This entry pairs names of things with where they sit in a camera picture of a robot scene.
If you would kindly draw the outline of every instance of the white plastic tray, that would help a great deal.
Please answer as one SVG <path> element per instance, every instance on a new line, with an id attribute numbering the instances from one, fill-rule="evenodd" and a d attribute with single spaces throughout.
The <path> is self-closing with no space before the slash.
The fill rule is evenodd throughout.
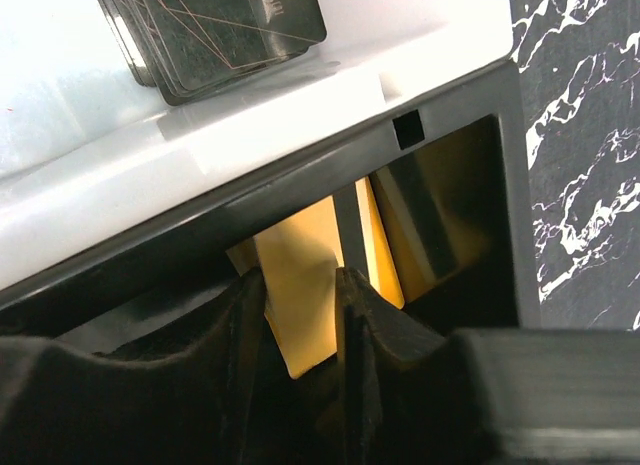
<path id="1" fill-rule="evenodd" d="M 512 46 L 509 0 L 319 1 L 324 43 L 169 109 L 96 0 L 2 0 L 0 289 Z"/>

